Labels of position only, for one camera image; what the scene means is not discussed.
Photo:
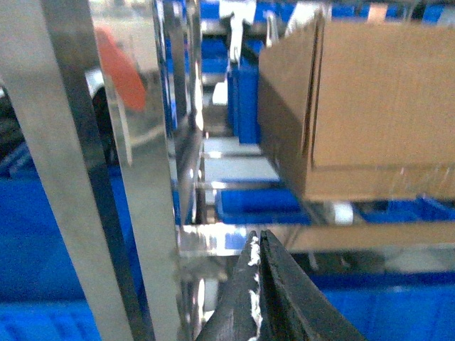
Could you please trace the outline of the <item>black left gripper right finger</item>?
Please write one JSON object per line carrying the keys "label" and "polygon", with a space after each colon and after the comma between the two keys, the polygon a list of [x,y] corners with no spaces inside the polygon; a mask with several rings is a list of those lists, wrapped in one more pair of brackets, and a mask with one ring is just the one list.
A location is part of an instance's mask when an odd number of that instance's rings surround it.
{"label": "black left gripper right finger", "polygon": [[365,340],[270,230],[260,233],[262,340]]}

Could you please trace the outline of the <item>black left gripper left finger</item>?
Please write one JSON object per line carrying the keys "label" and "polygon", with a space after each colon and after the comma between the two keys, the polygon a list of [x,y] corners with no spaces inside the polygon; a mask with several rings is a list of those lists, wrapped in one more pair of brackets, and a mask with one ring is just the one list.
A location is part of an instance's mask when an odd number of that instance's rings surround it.
{"label": "black left gripper left finger", "polygon": [[262,326],[260,308],[259,238],[250,232],[232,278],[198,340],[258,340]]}

